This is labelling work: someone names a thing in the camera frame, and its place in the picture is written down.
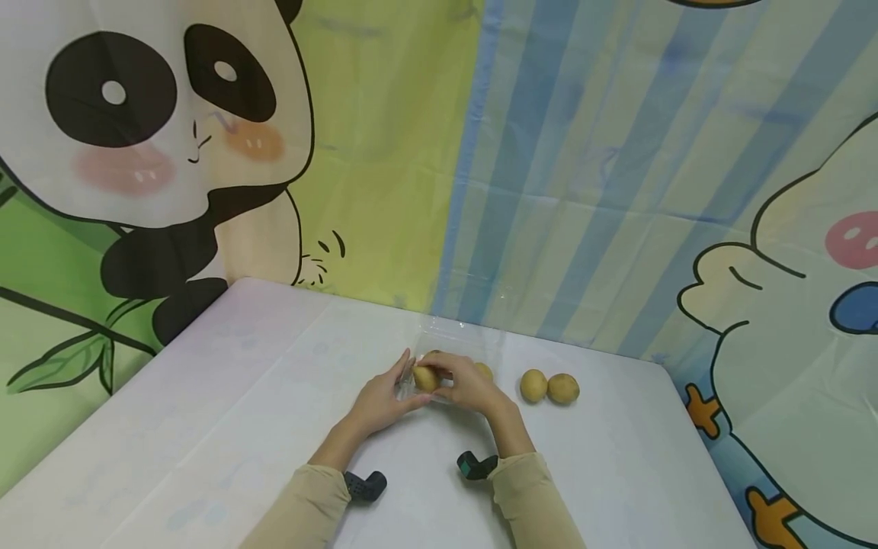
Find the curtain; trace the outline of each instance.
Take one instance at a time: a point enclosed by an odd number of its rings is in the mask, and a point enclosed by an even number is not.
[[[871,0],[0,6],[0,493],[255,276],[661,364],[878,547]]]

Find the clear plastic bag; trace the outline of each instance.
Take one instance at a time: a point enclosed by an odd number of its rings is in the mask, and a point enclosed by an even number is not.
[[[423,315],[420,320],[417,340],[412,346],[412,354],[417,360],[432,350],[440,350],[456,355],[464,355],[474,362],[481,362],[491,369],[496,381],[502,370],[503,340],[506,332],[484,328],[475,324],[452,321],[438,316]],[[451,385],[443,379],[443,385]],[[414,385],[411,370],[403,374],[397,385],[397,398],[404,400],[420,391]],[[435,396],[434,401],[448,403]]]

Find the left hand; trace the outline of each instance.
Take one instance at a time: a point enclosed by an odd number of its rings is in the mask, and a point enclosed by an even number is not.
[[[403,415],[427,406],[431,400],[429,394],[418,394],[404,401],[396,399],[394,388],[399,378],[414,364],[410,356],[411,351],[406,349],[390,370],[370,379],[342,421],[367,437],[390,427]]]

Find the panda ear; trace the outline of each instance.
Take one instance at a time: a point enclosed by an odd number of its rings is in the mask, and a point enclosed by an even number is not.
[[[275,0],[284,22],[289,25],[302,9],[302,0]]]

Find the panda eye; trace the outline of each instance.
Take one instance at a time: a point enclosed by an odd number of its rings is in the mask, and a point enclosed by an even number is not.
[[[240,40],[211,25],[186,29],[186,68],[205,101],[251,122],[274,116],[277,97],[263,66]]]
[[[46,102],[71,139],[121,148],[146,141],[176,107],[176,81],[152,47],[101,31],[65,46],[46,76]]]
[[[225,61],[215,62],[213,64],[213,70],[215,70],[217,75],[226,82],[234,82],[238,79],[238,71],[236,71],[232,65],[229,65]]]

